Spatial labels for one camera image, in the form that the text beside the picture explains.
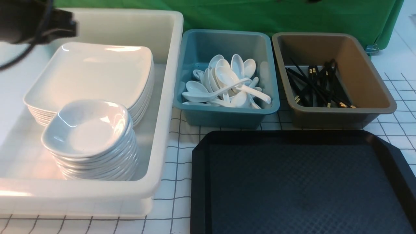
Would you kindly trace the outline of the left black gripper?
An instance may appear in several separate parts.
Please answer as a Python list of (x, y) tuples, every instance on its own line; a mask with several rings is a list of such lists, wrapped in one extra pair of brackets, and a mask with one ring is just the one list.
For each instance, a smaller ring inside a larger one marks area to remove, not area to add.
[(73, 12), (58, 9), (53, 0), (2, 0), (0, 38), (9, 44), (29, 44), (40, 35), (36, 45), (77, 36)]

